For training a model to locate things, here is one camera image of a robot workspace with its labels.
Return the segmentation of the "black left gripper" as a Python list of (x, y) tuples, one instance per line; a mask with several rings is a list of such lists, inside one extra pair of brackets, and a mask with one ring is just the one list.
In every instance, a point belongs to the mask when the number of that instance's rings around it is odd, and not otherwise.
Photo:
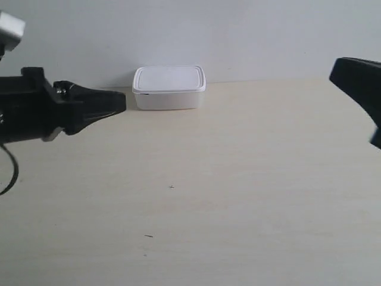
[(46, 139), (58, 128), (75, 135), (127, 110), (122, 92), (84, 88), (66, 80), (53, 86), (41, 67), (1, 77), (1, 142)]

